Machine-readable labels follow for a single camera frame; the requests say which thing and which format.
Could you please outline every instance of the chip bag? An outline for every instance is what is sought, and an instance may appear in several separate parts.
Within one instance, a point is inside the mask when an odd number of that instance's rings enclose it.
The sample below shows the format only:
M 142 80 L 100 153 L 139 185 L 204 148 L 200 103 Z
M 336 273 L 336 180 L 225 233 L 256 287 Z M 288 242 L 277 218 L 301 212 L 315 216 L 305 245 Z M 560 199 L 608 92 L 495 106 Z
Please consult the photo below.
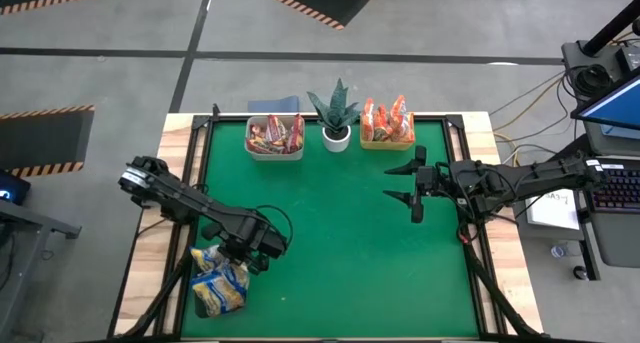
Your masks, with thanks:
M 398 99 L 393 103 L 389 114 L 389 124 L 393 129 L 391 140 L 394 142 L 405 139 L 404 137 L 409 134 L 410 131 L 413 131 L 409 123 L 409 114 L 407 114 L 407 107 L 403 95 L 398 96 Z
M 387 122 L 387 108 L 384 104 L 378 107 L 378 110 L 373 113 L 373 140 L 376 142 L 382 142 L 389 139 L 393 129 Z
M 217 245 L 206 249 L 191 247 L 189 251 L 193 257 L 193 261 L 203 272 L 211 272 L 226 259 L 222 254 L 218 253 Z
M 260 153 L 260 154 L 281 154 L 284 153 L 284 143 L 279 143 L 279 144 L 270 144 L 267 143 L 264 139 L 262 138 L 254 138 L 254 139 L 248 139 L 245 138 L 247 141 L 247 149 L 252 151 L 252 152 L 256 152 L 256 153 Z
M 295 153 L 302 148 L 302 144 L 304 142 L 304 119 L 300 114 L 297 114 L 293 118 L 293 127 L 291 127 L 291 134 L 289 134 L 289 138 L 286 144 L 286 152 L 287 153 Z
M 204 305 L 207 316 L 215 317 L 244 307 L 249 289 L 246 265 L 232 263 L 218 252 L 217 245 L 204 250 L 192 248 L 192 255 L 201 269 L 212 267 L 203 269 L 204 273 L 191 280 L 191 289 Z
M 267 117 L 267 141 L 275 144 L 276 142 L 283 142 L 287 138 L 287 128 L 284 127 L 284 124 L 278 119 L 278 117 L 274 115 L 269 115 Z
M 371 142 L 373 140 L 373 98 L 367 98 L 360 118 L 362 129 L 362 140 Z

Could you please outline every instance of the keyboard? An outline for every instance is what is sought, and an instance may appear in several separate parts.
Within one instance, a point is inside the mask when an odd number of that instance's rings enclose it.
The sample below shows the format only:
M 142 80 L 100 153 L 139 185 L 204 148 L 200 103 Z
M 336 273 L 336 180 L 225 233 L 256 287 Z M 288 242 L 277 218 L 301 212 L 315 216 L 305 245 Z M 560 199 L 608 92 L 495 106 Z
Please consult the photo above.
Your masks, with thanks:
M 594 211 L 640 214 L 640 161 L 598 160 L 607 183 L 590 192 Z

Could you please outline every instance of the monitor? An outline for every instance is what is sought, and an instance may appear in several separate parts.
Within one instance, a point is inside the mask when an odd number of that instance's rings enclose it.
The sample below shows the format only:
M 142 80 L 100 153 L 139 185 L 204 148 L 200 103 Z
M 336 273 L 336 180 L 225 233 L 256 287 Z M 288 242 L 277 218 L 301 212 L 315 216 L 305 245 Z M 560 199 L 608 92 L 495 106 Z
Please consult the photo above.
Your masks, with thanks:
M 571 118 L 640 130 L 640 68 L 578 106 Z

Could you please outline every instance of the orange snack bag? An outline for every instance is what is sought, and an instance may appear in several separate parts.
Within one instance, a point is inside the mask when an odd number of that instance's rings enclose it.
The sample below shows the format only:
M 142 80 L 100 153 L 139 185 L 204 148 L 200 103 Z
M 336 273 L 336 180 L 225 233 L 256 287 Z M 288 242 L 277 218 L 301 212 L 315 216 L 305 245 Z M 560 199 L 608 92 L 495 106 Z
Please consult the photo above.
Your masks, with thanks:
M 405 114 L 405 117 L 407 119 L 407 125 L 408 125 L 407 131 L 405 132 L 404 135 L 395 136 L 394 138 L 397 139 L 397 142 L 413 143 L 416 141 L 416 132 L 413 126 L 413 112 L 409 114 Z
M 398 96 L 398 99 L 393 103 L 389 123 L 393 128 L 393 137 L 391 137 L 393 141 L 399 140 L 408 133 L 410 129 L 409 116 L 403 95 Z
M 387 122 L 387 108 L 384 104 L 378 107 L 378 110 L 373 113 L 373 140 L 376 142 L 382 142 L 389 139 L 389 136 L 393 132 L 393 129 Z
M 371 142 L 373 140 L 373 98 L 367 98 L 360 124 L 362 125 L 362 140 Z

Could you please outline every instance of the concrete floor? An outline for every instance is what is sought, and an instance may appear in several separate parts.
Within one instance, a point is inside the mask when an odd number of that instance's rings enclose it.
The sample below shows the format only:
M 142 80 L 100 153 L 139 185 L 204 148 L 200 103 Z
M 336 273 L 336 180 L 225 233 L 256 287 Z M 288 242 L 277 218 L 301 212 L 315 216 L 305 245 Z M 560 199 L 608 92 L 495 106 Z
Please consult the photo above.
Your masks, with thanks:
M 560 57 L 560 44 L 588 38 L 631 0 L 372 0 L 338 32 L 273 0 L 213 0 L 202 51 L 393 53 Z M 186 50 L 201 0 L 83 0 L 0 16 L 0 47 Z M 53 239 L 39 265 L 21 327 L 46 342 L 106 334 L 140 211 L 117 178 L 135 155 L 154 154 L 182 59 L 0 55 L 0 114 L 95 104 L 85 168 L 31 179 L 29 206 L 82 225 L 75 242 Z M 412 110 L 492 111 L 559 72 L 559 66 L 196 60 L 181 112 L 245 111 L 251 99 L 328 92 L 337 77 L 353 101 L 391 102 L 404 94 Z M 492 116 L 498 126 L 532 97 Z M 566 95 L 569 107 L 572 103 Z M 503 133 L 512 137 L 551 123 L 562 110 L 553 94 Z M 566 145 L 572 127 L 524 141 Z M 503 157 L 509 154 L 503 144 Z M 523 163 L 545 159 L 523 155 Z M 64 189 L 67 194 L 57 194 Z M 555 260 L 553 242 L 523 246 L 545 331 L 556 337 L 637 342 L 640 270 L 600 264 L 601 282 L 576 281 Z

